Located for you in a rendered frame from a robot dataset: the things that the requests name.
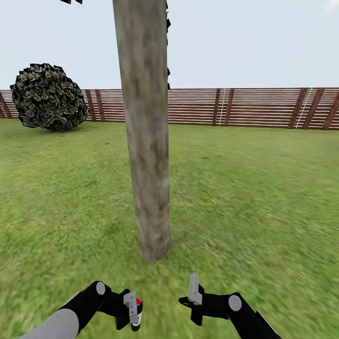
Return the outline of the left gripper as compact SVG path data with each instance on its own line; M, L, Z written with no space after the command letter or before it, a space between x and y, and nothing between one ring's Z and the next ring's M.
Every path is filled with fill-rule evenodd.
M121 330L127 324L130 323L129 320L129 308L124 305L124 295L129 293L129 289L125 289L121 294L116 293L116 300L113 306L113 309L108 313L110 316L116 317L116 329Z

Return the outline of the pesticide atomizer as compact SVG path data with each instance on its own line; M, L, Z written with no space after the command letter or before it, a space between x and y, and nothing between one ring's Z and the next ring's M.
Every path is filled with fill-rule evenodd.
M138 312L137 323L131 325L132 331L139 331L142 310L143 310L143 302L140 299L137 299L137 312Z

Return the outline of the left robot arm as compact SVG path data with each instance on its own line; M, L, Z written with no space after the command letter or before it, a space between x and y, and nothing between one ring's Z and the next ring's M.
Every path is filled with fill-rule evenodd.
M95 281L77 292L55 314L45 318L32 331L23 331L19 339L75 339L94 314L104 312L116 317L116 329L137 323L137 296L129 289L114 293L102 281Z

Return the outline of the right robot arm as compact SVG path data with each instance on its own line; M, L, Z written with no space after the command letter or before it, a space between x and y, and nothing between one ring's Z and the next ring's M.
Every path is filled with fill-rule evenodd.
M237 293L205 294L197 273L191 275L188 296L178 300L192 309L192 321L199 326L203 324L203 316L218 317L230 319L241 339L281 339L263 315L258 310L254 313Z

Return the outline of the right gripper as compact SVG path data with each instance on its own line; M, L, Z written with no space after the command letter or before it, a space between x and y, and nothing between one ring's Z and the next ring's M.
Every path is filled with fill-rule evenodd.
M198 285L198 292L202 295L202 305L195 305L195 303L191 300L188 300L187 297L179 298L179 302L192 309L192 321L199 326L203 324L203 316L209 316L215 318L212 306L211 299L214 294L205 294L205 290L201 285Z

